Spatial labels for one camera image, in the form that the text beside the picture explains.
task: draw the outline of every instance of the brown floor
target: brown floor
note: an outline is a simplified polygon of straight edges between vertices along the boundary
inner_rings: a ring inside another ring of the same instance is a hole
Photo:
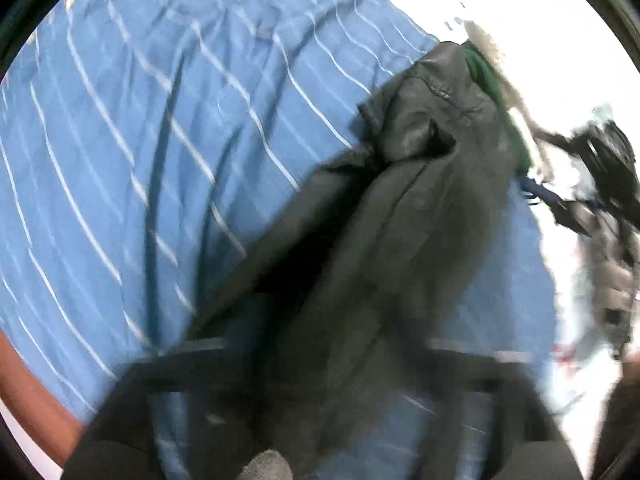
[[[82,424],[37,380],[2,332],[0,398],[33,441],[64,467],[80,439]]]

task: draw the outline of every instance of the bed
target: bed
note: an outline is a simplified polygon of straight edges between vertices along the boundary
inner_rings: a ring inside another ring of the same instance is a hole
[[[362,139],[357,105],[374,88],[438,41],[464,40],[461,1],[62,0],[50,11],[2,81],[0,135],[0,397],[43,450],[63,465],[127,364],[180,341],[198,294],[315,165]],[[442,337],[526,352],[542,378],[553,283],[515,184],[505,214],[510,228]],[[168,478],[186,473],[181,402],[158,407]],[[479,474],[488,402],[469,396],[460,479]],[[429,399],[402,394],[361,449],[318,475],[404,478],[432,415]]]

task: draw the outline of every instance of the green garment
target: green garment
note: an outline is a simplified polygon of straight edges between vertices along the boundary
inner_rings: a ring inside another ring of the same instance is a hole
[[[465,54],[466,65],[471,73],[471,79],[490,97],[491,101],[493,101],[498,108],[498,113],[501,115],[500,120],[504,123],[504,129],[507,131],[513,143],[513,149],[516,152],[516,170],[527,173],[531,167],[529,150],[520,135],[520,130],[513,123],[507,111],[504,99],[500,93],[500,79],[495,73],[494,67],[487,62],[471,41],[465,41],[465,43],[462,44],[462,50]]]

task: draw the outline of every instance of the blue striped bedsheet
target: blue striped bedsheet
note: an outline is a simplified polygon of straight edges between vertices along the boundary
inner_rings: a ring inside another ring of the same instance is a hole
[[[180,341],[198,265],[204,286],[228,275],[309,172],[360,141],[358,103],[436,42],[389,0],[60,1],[1,85],[0,325],[23,361],[88,421],[128,363]],[[508,214],[443,334],[532,352],[539,371],[553,288],[515,189]],[[385,458],[399,474],[393,449],[431,409],[403,394],[398,410],[343,471]]]

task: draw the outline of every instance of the blue fabric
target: blue fabric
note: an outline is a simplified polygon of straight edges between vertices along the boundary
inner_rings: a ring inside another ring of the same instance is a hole
[[[1,86],[0,323],[21,358],[89,420],[127,363],[180,341],[198,263],[207,286],[228,275],[313,167],[360,140],[357,104],[435,43],[389,0],[60,2]],[[515,188],[508,215],[443,337],[532,352],[537,371],[552,282]],[[170,400],[158,442],[180,476],[184,405]],[[374,456],[400,475],[430,409],[400,396],[340,475],[370,477]],[[462,476],[481,448],[470,438]]]

